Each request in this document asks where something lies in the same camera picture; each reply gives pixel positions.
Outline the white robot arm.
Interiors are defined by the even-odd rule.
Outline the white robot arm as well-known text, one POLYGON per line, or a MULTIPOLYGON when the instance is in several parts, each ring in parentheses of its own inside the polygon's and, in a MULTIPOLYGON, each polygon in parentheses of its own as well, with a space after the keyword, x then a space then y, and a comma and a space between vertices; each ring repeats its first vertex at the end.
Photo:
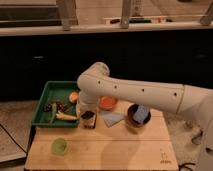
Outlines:
POLYGON ((195 171, 213 171, 213 89, 116 79, 110 77, 110 70, 103 62, 95 62, 82 72, 77 85, 80 109, 97 104, 100 96, 113 96, 194 120, 203 129, 195 171))

